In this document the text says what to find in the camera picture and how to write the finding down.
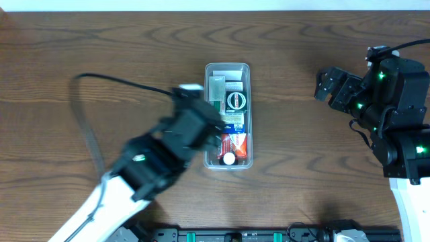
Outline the dark Woods syrup bottle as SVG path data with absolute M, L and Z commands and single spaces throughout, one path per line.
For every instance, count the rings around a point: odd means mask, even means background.
M 237 156 L 232 152 L 227 152 L 220 158 L 220 165 L 234 166 L 237 164 Z

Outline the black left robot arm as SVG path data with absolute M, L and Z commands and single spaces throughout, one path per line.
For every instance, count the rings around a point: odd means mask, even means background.
M 130 139 L 112 169 L 51 241 L 106 241 L 171 187 L 198 151 L 215 149 L 224 123 L 200 98 L 175 98 L 173 115 Z

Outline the white green medicine box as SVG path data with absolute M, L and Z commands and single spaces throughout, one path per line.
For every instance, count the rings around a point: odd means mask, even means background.
M 221 114 L 225 113 L 226 99 L 225 76 L 211 76 L 208 86 L 208 101 Z

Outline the red Panadol box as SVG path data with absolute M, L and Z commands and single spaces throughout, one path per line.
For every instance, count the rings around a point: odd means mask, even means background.
M 221 159 L 227 153 L 234 153 L 239 158 L 247 158 L 247 134 L 222 134 L 217 158 Z

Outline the blue Kool Fever box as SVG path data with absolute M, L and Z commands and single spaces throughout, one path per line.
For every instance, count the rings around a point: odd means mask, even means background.
M 221 119 L 225 123 L 224 133 L 245 133 L 245 117 L 243 113 L 226 113 L 221 115 Z

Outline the green Zam-Buk box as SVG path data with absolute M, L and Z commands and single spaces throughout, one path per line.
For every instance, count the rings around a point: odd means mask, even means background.
M 227 91 L 226 92 L 226 112 L 227 113 L 245 113 L 248 110 L 248 99 L 245 91 Z

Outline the clear plastic container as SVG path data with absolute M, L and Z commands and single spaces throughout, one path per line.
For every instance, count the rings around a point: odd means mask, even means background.
M 210 63 L 205 68 L 204 98 L 225 123 L 220 144 L 206 152 L 213 170 L 243 170 L 253 164 L 251 70 L 245 63 Z

